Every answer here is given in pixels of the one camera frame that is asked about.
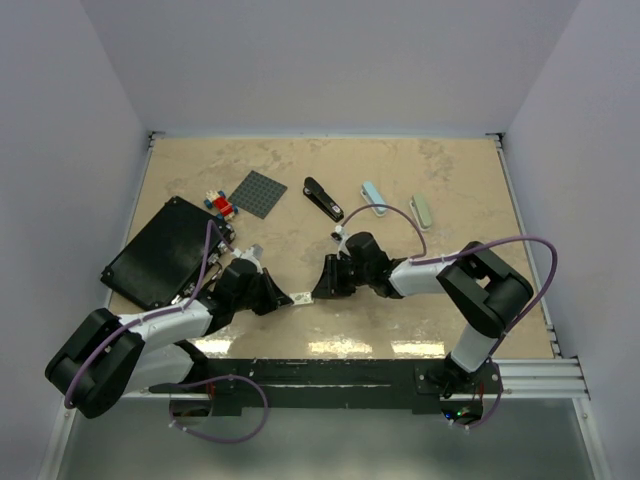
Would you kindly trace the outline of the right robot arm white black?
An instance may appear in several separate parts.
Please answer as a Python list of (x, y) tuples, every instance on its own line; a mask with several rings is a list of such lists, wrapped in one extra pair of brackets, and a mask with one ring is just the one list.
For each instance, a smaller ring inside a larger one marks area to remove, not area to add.
[(491, 350), (533, 297), (529, 281), (480, 242), (422, 264), (389, 257), (369, 232), (350, 235), (338, 227), (331, 237), (338, 252), (325, 257), (314, 299), (345, 298), (367, 286), (390, 299), (444, 293), (457, 307), (467, 326), (429, 374), (442, 391), (466, 393), (480, 382)]

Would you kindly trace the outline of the black stapler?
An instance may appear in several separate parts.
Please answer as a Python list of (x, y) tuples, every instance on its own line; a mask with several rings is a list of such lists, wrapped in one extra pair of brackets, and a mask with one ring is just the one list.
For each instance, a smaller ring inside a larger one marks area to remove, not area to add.
[(343, 209), (313, 177), (304, 179), (303, 195), (334, 222), (340, 222), (344, 219)]

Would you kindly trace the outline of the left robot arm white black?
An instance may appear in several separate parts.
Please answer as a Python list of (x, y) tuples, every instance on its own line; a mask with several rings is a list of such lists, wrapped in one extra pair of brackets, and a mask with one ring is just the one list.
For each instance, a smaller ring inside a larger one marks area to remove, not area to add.
[(96, 418), (135, 389), (134, 373), (151, 353), (215, 333), (238, 312), (264, 316), (292, 304), (266, 268), (238, 258), (211, 290), (193, 299), (135, 315), (91, 312), (49, 361), (45, 378), (63, 394), (66, 408)]

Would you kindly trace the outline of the light blue stapler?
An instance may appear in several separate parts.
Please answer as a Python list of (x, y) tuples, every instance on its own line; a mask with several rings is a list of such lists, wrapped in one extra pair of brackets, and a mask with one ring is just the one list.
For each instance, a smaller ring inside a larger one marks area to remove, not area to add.
[(372, 206), (372, 210), (376, 216), (383, 217), (386, 215), (388, 210), (386, 201), (371, 181), (362, 183), (360, 193), (365, 202)]

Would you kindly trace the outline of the white staple box sleeve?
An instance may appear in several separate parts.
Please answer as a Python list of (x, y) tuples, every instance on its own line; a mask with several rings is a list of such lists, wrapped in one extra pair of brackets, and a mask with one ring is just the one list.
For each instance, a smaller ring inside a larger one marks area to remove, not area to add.
[(309, 291), (291, 293), (290, 298), (292, 299), (294, 306), (306, 306), (314, 303), (312, 293)]

